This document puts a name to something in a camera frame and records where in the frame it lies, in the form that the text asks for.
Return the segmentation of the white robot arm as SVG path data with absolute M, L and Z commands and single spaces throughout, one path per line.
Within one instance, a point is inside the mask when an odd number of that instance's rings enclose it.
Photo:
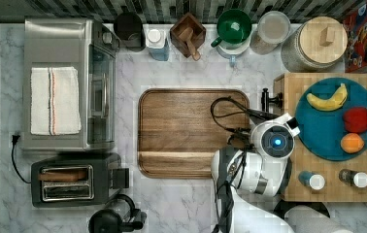
M 240 197 L 239 192 L 273 197 L 288 183 L 290 156 L 300 133 L 296 118 L 283 114 L 256 125 L 248 149 L 228 146 L 213 156 L 217 224 L 212 233 L 294 233 L 283 219 Z

